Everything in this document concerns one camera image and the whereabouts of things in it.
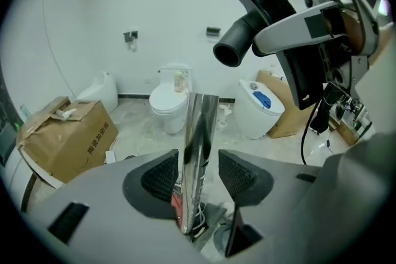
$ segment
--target black baseboard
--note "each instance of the black baseboard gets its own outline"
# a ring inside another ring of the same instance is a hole
[[[119,93],[118,98],[125,99],[148,99],[150,95],[139,95],[139,94],[130,94],[130,93]],[[220,103],[235,103],[235,98],[220,98]]]

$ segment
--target blue cloth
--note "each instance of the blue cloth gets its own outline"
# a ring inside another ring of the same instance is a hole
[[[262,92],[254,92],[253,96],[255,96],[261,102],[263,107],[268,109],[271,108],[271,99],[265,96]]]

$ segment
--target toilet seat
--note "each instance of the toilet seat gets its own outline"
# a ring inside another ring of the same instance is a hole
[[[187,100],[187,92],[176,92],[174,85],[170,83],[159,85],[149,98],[152,109],[159,114],[172,113],[183,106]]]

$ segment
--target chrome pipe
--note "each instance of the chrome pipe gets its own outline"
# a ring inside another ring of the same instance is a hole
[[[184,234],[191,232],[197,214],[212,149],[217,105],[218,96],[190,95],[181,177],[181,232]]]

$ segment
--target black hose connector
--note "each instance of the black hose connector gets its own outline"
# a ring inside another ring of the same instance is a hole
[[[268,25],[256,11],[239,18],[213,47],[215,57],[226,66],[238,67],[256,34],[266,26]]]

